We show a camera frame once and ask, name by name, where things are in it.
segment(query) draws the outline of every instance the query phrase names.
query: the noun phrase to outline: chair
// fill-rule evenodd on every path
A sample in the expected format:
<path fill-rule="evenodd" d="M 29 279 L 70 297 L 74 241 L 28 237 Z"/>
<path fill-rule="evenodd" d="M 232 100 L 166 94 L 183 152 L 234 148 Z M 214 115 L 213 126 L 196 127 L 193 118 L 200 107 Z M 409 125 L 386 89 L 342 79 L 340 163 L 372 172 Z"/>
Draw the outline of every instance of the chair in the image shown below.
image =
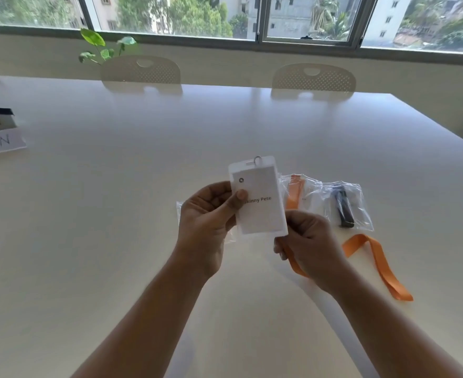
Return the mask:
<path fill-rule="evenodd" d="M 163 57 L 126 55 L 107 60 L 100 67 L 102 81 L 175 83 L 180 85 L 179 66 Z"/>
<path fill-rule="evenodd" d="M 293 63 L 277 70 L 273 76 L 272 88 L 354 92 L 356 79 L 352 73 L 341 67 Z"/>

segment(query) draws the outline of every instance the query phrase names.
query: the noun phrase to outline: orange ribbon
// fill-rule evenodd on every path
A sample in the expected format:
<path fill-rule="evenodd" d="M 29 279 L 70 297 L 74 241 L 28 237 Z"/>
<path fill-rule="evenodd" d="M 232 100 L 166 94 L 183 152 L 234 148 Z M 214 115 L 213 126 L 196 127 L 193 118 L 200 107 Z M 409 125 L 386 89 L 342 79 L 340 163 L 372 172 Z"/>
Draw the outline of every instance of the orange ribbon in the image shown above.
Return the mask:
<path fill-rule="evenodd" d="M 291 182 L 288 186 L 289 195 L 287 197 L 286 209 L 298 209 L 304 184 L 305 180 L 301 178 L 301 175 L 291 175 Z M 376 269 L 378 270 L 382 281 L 387 286 L 387 289 L 391 292 L 392 297 L 401 301 L 413 301 L 413 297 L 410 292 L 408 292 L 403 284 L 398 281 L 396 276 L 394 276 L 394 273 L 392 273 L 384 254 L 384 250 L 377 240 L 362 233 L 354 235 L 343 243 L 343 252 L 347 257 L 350 257 L 367 241 L 369 241 L 371 253 L 375 259 Z M 284 253 L 291 264 L 292 270 L 299 275 L 308 277 L 307 274 L 300 268 L 298 262 L 296 262 L 291 248 L 287 246 L 285 241 L 280 240 L 280 243 L 282 244 Z"/>

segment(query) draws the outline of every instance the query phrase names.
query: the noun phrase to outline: green leaf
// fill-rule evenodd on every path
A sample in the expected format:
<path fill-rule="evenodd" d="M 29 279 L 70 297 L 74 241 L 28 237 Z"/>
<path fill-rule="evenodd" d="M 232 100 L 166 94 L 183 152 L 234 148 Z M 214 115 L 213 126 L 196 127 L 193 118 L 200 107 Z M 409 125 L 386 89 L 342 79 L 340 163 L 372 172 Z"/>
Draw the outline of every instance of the green leaf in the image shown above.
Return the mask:
<path fill-rule="evenodd" d="M 123 50 L 125 48 L 124 45 L 134 45 L 136 43 L 137 43 L 137 41 L 135 41 L 135 39 L 133 37 L 130 37 L 130 36 L 123 37 L 118 41 L 118 44 L 121 45 Z"/>
<path fill-rule="evenodd" d="M 95 57 L 95 54 L 93 54 L 92 52 L 82 52 L 81 54 L 79 54 L 79 62 L 83 63 L 85 59 L 90 59 L 92 57 Z"/>
<path fill-rule="evenodd" d="M 104 49 L 100 51 L 100 55 L 104 61 L 111 59 L 114 56 L 114 49 Z"/>
<path fill-rule="evenodd" d="M 105 41 L 96 31 L 81 28 L 81 36 L 92 45 L 105 46 Z"/>

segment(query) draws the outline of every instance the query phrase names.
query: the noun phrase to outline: id card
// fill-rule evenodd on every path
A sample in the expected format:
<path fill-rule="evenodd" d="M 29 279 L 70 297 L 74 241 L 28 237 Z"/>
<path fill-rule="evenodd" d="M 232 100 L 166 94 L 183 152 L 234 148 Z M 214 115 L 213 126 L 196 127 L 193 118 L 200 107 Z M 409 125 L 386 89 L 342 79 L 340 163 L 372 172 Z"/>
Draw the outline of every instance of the id card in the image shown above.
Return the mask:
<path fill-rule="evenodd" d="M 287 223 L 273 156 L 230 164 L 231 190 L 246 190 L 247 201 L 236 214 L 241 237 L 258 233 L 286 236 Z"/>

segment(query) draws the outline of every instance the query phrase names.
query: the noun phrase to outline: table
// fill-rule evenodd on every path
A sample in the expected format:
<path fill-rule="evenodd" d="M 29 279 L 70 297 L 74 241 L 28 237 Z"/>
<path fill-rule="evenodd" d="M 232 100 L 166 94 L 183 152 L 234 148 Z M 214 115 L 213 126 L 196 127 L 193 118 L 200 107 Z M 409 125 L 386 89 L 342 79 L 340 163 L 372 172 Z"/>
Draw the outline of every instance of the table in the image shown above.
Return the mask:
<path fill-rule="evenodd" d="M 255 155 L 361 184 L 415 298 L 394 304 L 463 364 L 462 139 L 390 94 L 144 86 L 0 77 L 28 144 L 0 154 L 0 378 L 68 377 L 167 259 L 175 202 Z M 376 376 L 271 246 L 227 245 L 167 377 Z M 394 301 L 366 251 L 350 260 Z"/>

